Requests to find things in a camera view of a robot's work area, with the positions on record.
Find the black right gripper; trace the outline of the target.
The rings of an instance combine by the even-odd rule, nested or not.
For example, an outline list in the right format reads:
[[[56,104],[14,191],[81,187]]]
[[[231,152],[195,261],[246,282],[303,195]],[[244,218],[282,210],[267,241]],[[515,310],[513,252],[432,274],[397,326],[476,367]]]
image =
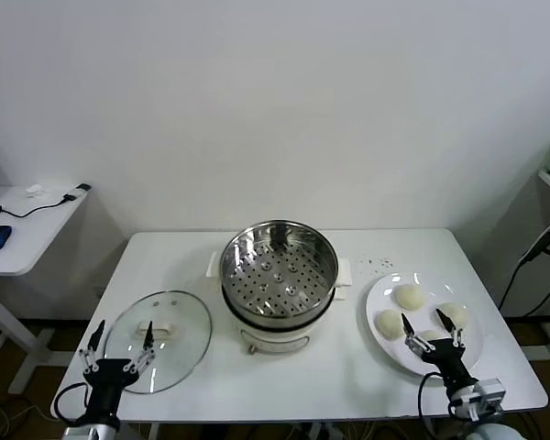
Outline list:
[[[440,309],[437,309],[436,312],[449,337],[431,340],[429,343],[414,332],[410,321],[403,313],[401,320],[405,345],[416,356],[421,356],[422,361],[438,368],[448,390],[461,390],[473,386],[478,380],[469,374],[462,362],[462,356],[466,349],[462,337],[463,329],[457,327],[452,319]]]

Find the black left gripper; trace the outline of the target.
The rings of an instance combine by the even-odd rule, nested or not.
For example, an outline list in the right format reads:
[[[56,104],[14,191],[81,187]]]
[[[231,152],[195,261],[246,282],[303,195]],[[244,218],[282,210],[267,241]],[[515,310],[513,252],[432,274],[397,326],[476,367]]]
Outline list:
[[[123,390],[134,384],[155,358],[152,322],[145,333],[142,350],[132,359],[99,359],[96,352],[105,330],[102,320],[89,338],[87,348],[79,350],[86,382],[92,391],[82,416],[85,424],[120,424],[117,410]]]

